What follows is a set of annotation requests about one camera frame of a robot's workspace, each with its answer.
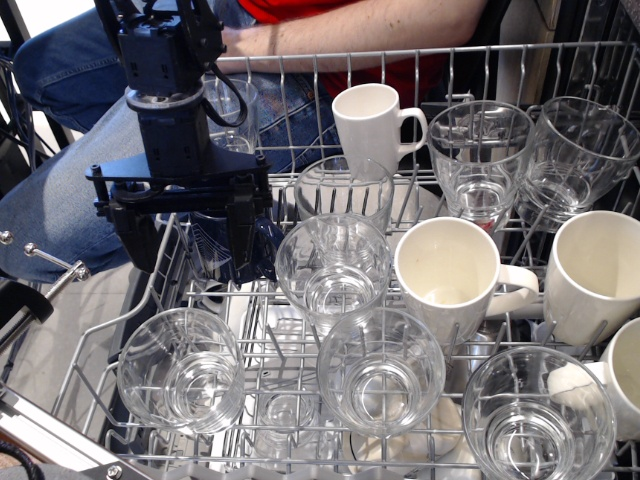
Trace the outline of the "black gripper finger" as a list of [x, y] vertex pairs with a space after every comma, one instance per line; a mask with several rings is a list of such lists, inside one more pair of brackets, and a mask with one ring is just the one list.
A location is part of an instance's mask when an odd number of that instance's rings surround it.
[[152, 273], [161, 243], [161, 235], [152, 218], [122, 206], [111, 208], [110, 215], [116, 234], [134, 266]]
[[254, 194], [253, 185], [235, 185], [226, 205], [229, 246], [236, 283], [240, 282], [242, 270], [252, 259], [256, 220], [259, 215]]

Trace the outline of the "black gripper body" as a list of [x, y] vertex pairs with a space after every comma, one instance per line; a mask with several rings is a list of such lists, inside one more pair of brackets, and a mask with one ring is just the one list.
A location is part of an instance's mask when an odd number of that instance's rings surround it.
[[272, 206], [269, 165], [262, 156], [209, 147], [201, 167], [174, 166], [176, 175], [162, 177], [150, 172], [145, 154], [138, 154], [88, 167], [85, 176], [94, 184], [98, 214], [109, 217], [111, 209], [122, 207], [138, 214], [239, 212], [246, 220]]

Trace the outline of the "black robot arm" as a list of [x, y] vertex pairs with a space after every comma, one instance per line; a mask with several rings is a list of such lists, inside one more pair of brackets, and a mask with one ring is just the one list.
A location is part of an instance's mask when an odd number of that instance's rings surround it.
[[136, 113], [144, 151], [86, 171], [99, 216], [113, 224], [134, 265], [152, 271], [159, 251], [153, 215], [202, 212], [226, 222], [231, 280], [252, 263], [258, 227], [272, 205], [269, 166], [256, 154], [211, 141], [223, 119], [205, 96], [203, 75], [219, 70], [223, 24], [205, 1], [179, 1], [170, 11], [146, 2], [99, 1], [96, 10], [126, 73], [127, 106]]

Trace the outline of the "person forearm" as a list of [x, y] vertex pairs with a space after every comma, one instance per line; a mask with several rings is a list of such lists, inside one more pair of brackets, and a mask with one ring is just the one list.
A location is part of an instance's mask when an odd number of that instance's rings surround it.
[[[314, 16], [222, 32], [225, 74], [337, 72], [348, 52], [457, 47], [474, 34], [484, 1], [358, 1]], [[284, 58], [281, 68], [271, 57]]]

